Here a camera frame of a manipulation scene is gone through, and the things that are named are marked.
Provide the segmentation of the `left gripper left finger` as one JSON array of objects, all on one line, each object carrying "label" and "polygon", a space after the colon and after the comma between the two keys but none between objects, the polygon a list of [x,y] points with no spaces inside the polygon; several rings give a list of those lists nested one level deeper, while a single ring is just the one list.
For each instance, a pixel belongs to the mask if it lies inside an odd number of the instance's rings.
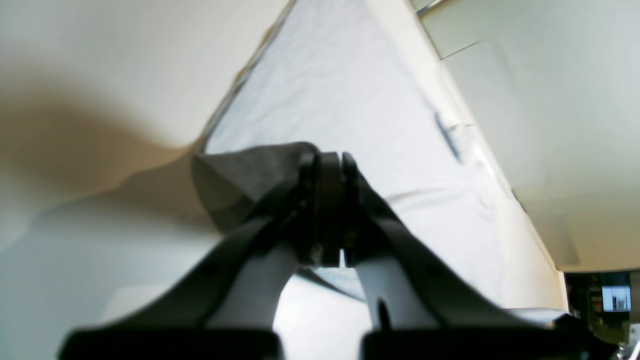
[{"label": "left gripper left finger", "polygon": [[60,360],[281,360],[273,330],[281,292],[301,267],[321,264],[321,155],[157,300],[110,325],[71,333]]}]

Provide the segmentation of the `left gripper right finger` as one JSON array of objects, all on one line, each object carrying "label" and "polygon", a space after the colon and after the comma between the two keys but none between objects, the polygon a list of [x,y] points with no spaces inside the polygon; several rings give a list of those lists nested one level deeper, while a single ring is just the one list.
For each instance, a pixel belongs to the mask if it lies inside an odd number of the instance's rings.
[{"label": "left gripper right finger", "polygon": [[374,330],[364,360],[614,360],[570,315],[537,325],[501,309],[419,241],[365,180],[349,153],[345,264],[365,293]]}]

